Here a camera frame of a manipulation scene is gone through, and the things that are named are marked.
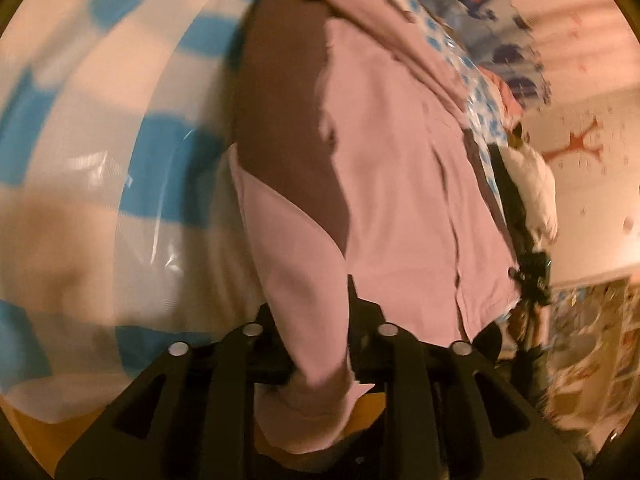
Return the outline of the cluttered shelf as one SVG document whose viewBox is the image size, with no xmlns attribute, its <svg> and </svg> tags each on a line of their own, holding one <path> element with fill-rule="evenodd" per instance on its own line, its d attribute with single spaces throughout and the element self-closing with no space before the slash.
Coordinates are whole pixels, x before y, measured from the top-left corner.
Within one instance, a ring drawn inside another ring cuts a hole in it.
<svg viewBox="0 0 640 480">
<path fill-rule="evenodd" d="M 626 426 L 639 404 L 639 286 L 557 289 L 549 342 L 549 417 L 595 439 Z"/>
</svg>

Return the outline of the tree wall sticker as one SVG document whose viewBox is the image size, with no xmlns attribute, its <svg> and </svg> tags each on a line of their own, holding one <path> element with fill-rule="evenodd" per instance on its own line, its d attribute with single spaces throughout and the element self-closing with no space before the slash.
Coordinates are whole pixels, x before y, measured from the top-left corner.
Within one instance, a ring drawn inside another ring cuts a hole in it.
<svg viewBox="0 0 640 480">
<path fill-rule="evenodd" d="M 602 144 L 599 144 L 597 146 L 588 146 L 586 144 L 586 137 L 588 136 L 588 134 L 601 128 L 602 124 L 598 121 L 598 118 L 596 116 L 593 116 L 592 121 L 584 131 L 580 133 L 574 133 L 573 131 L 571 131 L 570 140 L 568 140 L 567 145 L 563 146 L 562 148 L 557 148 L 556 150 L 543 152 L 542 158 L 546 162 L 552 162 L 552 160 L 565 155 L 573 153 L 585 153 L 597 159 L 598 162 L 602 162 L 604 146 Z"/>
</svg>

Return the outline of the pink and brown jacket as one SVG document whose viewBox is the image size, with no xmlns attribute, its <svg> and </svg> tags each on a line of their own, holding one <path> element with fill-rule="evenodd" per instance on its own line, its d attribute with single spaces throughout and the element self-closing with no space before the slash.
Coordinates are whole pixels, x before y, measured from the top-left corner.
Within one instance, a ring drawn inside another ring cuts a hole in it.
<svg viewBox="0 0 640 480">
<path fill-rule="evenodd" d="M 367 391 L 347 354 L 351 290 L 439 346 L 475 338 L 518 299 L 465 107 L 459 74 L 390 0 L 257 0 L 230 159 L 295 365 L 256 400 L 276 448 L 328 448 Z"/>
</svg>

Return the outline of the whale pattern curtain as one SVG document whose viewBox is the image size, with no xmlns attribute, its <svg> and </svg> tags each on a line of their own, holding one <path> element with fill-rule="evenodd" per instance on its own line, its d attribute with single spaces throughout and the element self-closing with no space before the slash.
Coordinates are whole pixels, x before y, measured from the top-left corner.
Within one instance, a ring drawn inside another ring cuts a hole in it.
<svg viewBox="0 0 640 480">
<path fill-rule="evenodd" d="M 522 107 L 548 105 L 550 84 L 533 29 L 512 0 L 418 0 L 477 66 L 500 76 Z"/>
</svg>

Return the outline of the blue white checkered quilt bag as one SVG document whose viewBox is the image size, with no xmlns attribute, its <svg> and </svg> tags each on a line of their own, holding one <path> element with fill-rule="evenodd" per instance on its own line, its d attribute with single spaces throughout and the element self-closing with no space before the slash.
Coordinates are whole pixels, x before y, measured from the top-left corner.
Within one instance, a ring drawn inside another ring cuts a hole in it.
<svg viewBox="0 0 640 480">
<path fill-rule="evenodd" d="M 232 177 L 255 0 L 25 0 L 1 39 L 1 396 L 56 424 L 114 400 L 178 340 L 267 302 Z M 460 76 L 492 196 L 502 140 L 475 64 L 390 0 Z"/>
</svg>

